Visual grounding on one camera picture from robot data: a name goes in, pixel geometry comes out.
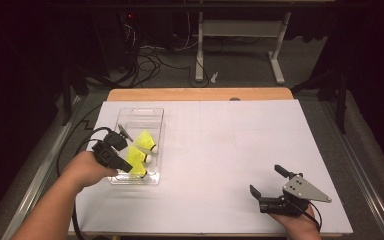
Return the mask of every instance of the clear plastic tray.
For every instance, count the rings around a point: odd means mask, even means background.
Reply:
[[[112,184],[158,184],[160,181],[160,161],[162,155],[162,135],[164,109],[162,108],[123,108],[120,109],[115,130],[119,131],[118,124],[121,124],[133,140],[147,130],[154,143],[158,146],[157,153],[141,148],[135,142],[127,141],[128,145],[135,146],[143,153],[150,155],[150,163],[142,163],[146,169],[145,175],[126,173],[119,170],[116,177],[108,178]],[[126,159],[128,148],[119,151],[119,156]]]

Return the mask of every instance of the yellow shuttlecock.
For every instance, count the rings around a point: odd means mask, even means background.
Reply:
[[[148,149],[152,153],[158,152],[158,146],[155,144],[154,139],[152,139],[151,134],[148,130],[143,130],[135,139],[135,144],[139,147]]]
[[[147,159],[147,155],[134,146],[129,146],[126,155],[126,161],[132,165],[132,169],[129,171],[130,174],[145,175],[146,169],[143,166],[143,162]]]

